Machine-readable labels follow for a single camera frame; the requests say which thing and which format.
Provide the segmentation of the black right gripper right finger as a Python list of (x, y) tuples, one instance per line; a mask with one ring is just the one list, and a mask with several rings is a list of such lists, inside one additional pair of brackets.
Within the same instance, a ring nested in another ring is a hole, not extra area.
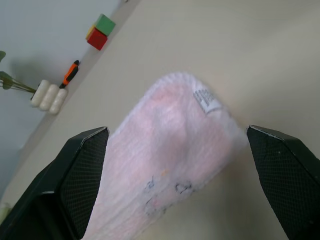
[(246, 131), (262, 190), (290, 240), (320, 238), (320, 161), (304, 143), (280, 131)]

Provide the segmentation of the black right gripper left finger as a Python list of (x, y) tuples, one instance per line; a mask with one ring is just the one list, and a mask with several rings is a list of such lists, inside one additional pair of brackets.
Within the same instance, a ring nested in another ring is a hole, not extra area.
[(0, 225), (2, 240), (80, 240), (98, 195), (107, 127), (70, 138)]

